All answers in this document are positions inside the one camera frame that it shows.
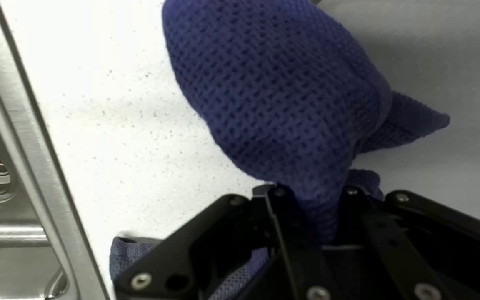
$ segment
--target stainless steel sink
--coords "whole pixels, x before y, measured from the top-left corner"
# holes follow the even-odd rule
[[[0,300],[103,300],[70,190],[0,10]]]

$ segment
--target blue towel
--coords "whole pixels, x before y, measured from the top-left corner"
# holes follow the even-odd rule
[[[378,195],[375,173],[350,173],[358,153],[448,125],[393,92],[310,0],[167,0],[163,30],[177,82],[215,143],[245,173],[288,185],[320,243],[335,237],[348,180]]]

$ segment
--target white surface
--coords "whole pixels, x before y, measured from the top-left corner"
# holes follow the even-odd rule
[[[3,8],[100,270],[118,233],[165,237],[227,192],[257,183],[223,157],[170,70],[148,2],[12,2]],[[448,130],[362,157],[383,187],[480,218],[480,0],[325,0],[402,92]]]

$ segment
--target blue cloth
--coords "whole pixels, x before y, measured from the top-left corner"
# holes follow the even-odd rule
[[[393,92],[310,0],[167,0],[163,30],[177,82],[215,143],[245,173],[288,185],[320,243],[335,237],[347,182],[380,195],[373,172],[350,173],[358,153],[448,125]],[[245,282],[250,265],[238,270]]]

